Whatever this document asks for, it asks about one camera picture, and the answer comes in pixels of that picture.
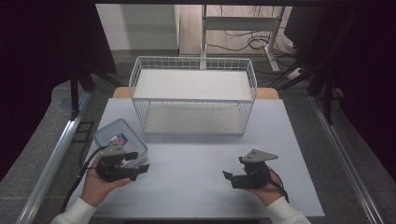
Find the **wrist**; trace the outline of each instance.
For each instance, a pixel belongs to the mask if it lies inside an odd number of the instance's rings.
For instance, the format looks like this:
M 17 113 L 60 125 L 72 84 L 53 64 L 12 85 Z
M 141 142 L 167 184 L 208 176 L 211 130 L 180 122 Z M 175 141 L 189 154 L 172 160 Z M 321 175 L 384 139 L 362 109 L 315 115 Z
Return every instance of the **wrist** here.
M 92 207 L 96 207 L 98 205 L 98 203 L 96 203 L 94 200 L 90 200 L 90 197 L 84 195 L 84 193 L 81 194 L 81 196 L 79 196 L 79 198 L 84 201 L 84 203 L 89 204 Z
M 276 200 L 278 200 L 279 198 L 281 198 L 282 195 L 278 192 L 266 192 L 263 195 L 260 195 L 260 201 L 262 201 L 262 203 L 265 206 L 270 205 L 271 203 L 275 202 Z

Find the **white table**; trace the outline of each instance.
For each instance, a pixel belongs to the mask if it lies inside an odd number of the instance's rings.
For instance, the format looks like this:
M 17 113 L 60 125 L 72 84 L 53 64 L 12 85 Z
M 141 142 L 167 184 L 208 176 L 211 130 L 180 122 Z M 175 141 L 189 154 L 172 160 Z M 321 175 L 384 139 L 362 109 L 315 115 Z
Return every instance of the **white table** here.
M 94 214 L 121 219 L 259 219 L 268 217 L 253 194 L 233 189 L 222 171 L 243 175 L 238 157 L 253 148 L 282 177 L 291 205 L 308 217 L 324 216 L 281 100 L 256 100 L 243 136 L 143 135 L 131 99 L 109 99 L 99 128 L 125 119 L 148 145 L 148 172 L 112 191 Z M 90 154 L 97 149 L 95 144 Z M 80 195 L 82 184 L 70 199 Z

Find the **cable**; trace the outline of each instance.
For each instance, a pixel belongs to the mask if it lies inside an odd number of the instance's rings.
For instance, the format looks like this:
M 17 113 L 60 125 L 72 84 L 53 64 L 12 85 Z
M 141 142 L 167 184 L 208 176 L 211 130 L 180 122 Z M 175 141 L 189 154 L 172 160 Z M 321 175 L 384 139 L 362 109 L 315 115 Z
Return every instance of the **cable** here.
M 224 33 L 225 33 L 226 35 L 235 35 L 235 34 L 228 34 L 226 30 L 224 31 Z M 257 31 L 250 31 L 250 32 L 243 33 L 243 34 L 238 34 L 238 35 L 236 35 L 236 36 L 251 35 L 252 33 L 257 33 Z
M 85 150 L 87 149 L 87 145 L 92 141 L 92 136 L 88 139 L 88 141 L 84 144 L 84 147 L 82 147 L 82 150 L 79 153 L 79 169 L 82 169 L 83 165 L 83 159 L 82 156 L 84 155 Z
M 283 76 L 285 76 L 289 71 L 290 71 L 290 69 L 295 65 L 295 64 L 297 64 L 297 63 L 300 63 L 300 60 L 297 60 L 296 62 L 294 62 L 290 67 L 288 67 L 287 69 L 286 69 L 286 71 L 284 71 L 284 72 L 282 72 L 282 74 L 276 79 L 276 80 L 274 80 L 273 82 L 271 82 L 268 86 L 267 86 L 267 88 L 270 88 L 272 85 L 274 85 L 274 83 L 276 83 L 278 80 L 280 80 Z
M 291 55 L 279 55 L 279 56 L 276 57 L 276 61 L 277 61 L 278 63 L 284 65 L 284 66 L 290 67 L 290 66 L 292 66 L 292 64 L 282 63 L 282 62 L 279 60 L 280 58 L 288 58 L 288 57 L 295 58 L 294 56 L 291 56 Z
M 266 72 L 266 71 L 260 71 L 260 70 L 254 70 L 255 73 L 264 73 L 265 75 L 271 75 L 271 76 L 276 76 L 276 75 L 282 75 L 282 73 L 274 73 L 274 72 Z
M 247 14 L 247 16 L 250 15 L 250 13 L 254 10 L 254 8 L 255 8 L 255 7 L 253 7 L 253 8 L 249 11 L 249 13 Z
M 76 182 L 74 183 L 73 187 L 69 190 L 69 192 L 67 193 L 66 198 L 64 199 L 64 204 L 62 205 L 61 208 L 61 213 L 63 213 L 66 210 L 66 206 L 70 200 L 70 197 L 72 196 L 73 192 L 76 190 L 76 188 L 78 187 L 79 183 L 82 180 L 82 177 L 85 175 L 85 173 L 87 172 L 88 166 L 90 165 L 90 162 L 92 160 L 92 158 L 101 150 L 105 149 L 106 147 L 99 147 L 97 148 L 92 154 L 91 156 L 88 158 L 87 161 L 85 161 L 82 169 L 80 170 Z
M 216 48 L 221 48 L 221 49 L 227 49 L 227 48 L 225 48 L 225 47 L 223 47 L 223 46 L 220 46 L 220 45 L 212 45 L 212 44 L 209 44 L 209 43 L 207 43 L 207 42 L 206 42 L 206 44 L 207 44 L 208 46 L 211 46 L 211 47 L 216 47 Z M 230 50 L 230 51 L 239 51 L 239 50 L 245 49 L 245 48 L 247 48 L 247 47 L 248 47 L 248 45 L 242 47 L 241 49 L 227 49 L 227 50 Z
M 276 188 L 280 191 L 280 194 L 283 195 L 283 196 L 285 196 L 286 201 L 289 202 L 289 195 L 288 195 L 288 193 L 285 191 L 285 189 L 283 188 L 282 179 L 280 178 L 280 176 L 279 176 L 275 171 L 273 171 L 273 170 L 269 170 L 269 171 L 272 172 L 273 174 L 275 174 L 275 175 L 279 178 L 280 183 L 281 183 L 282 186 L 278 185 L 278 184 L 277 184 L 273 179 L 271 179 L 271 178 L 268 179 L 268 182 L 269 182 L 272 186 L 276 187 Z
M 257 13 L 257 17 L 260 17 L 260 11 L 262 10 L 262 6 L 259 7 L 259 13 Z

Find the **wire rack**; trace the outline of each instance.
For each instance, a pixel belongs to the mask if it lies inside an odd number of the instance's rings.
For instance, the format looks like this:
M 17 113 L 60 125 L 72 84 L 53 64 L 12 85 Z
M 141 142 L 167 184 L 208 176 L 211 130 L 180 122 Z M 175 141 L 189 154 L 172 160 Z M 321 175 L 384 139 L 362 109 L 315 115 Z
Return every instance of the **wire rack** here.
M 145 133 L 241 135 L 257 83 L 249 59 L 138 57 L 129 87 Z

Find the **metal rail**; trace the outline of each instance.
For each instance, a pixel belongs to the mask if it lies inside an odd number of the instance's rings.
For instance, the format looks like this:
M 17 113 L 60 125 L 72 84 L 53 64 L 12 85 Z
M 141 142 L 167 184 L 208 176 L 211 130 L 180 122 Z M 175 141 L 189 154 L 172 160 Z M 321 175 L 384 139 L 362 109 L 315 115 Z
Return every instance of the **metal rail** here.
M 91 98 L 91 94 L 85 92 L 80 101 L 79 101 L 79 110 L 80 113 L 76 117 L 76 119 L 69 120 L 64 128 L 64 132 L 62 133 L 55 149 L 53 149 L 51 156 L 49 157 L 49 161 L 47 162 L 41 176 L 38 178 L 35 183 L 35 188 L 30 194 L 25 206 L 23 207 L 20 216 L 17 219 L 16 223 L 32 223 L 35 219 L 35 215 L 37 214 L 38 208 L 44 200 L 44 197 L 47 194 L 47 190 L 50 187 L 53 177 L 55 177 L 56 172 L 58 171 L 59 165 L 64 158 L 64 153 L 69 147 L 70 142 L 72 141 L 73 135 L 78 128 L 78 125 L 81 121 L 82 115 L 84 113 L 84 109 Z
M 378 223 L 385 223 L 383 218 L 380 216 L 379 211 L 375 205 L 375 202 L 370 195 L 369 190 L 364 185 L 361 177 L 359 176 L 358 172 L 356 171 L 355 167 L 350 160 L 346 149 L 344 148 L 341 140 L 338 138 L 337 132 L 335 131 L 332 125 L 329 125 L 326 118 L 324 117 L 323 108 L 317 96 L 310 96 L 309 99 L 311 103 L 314 105 L 316 112 L 318 114 L 319 120 L 323 125 L 323 128 L 328 135 L 332 146 L 334 148 L 335 154 L 338 157 L 338 160 L 341 162 L 344 171 L 346 172 L 346 176 L 355 190 L 355 193 L 358 196 L 358 199 L 361 203 L 361 206 L 368 217 L 370 223 L 378 224 Z

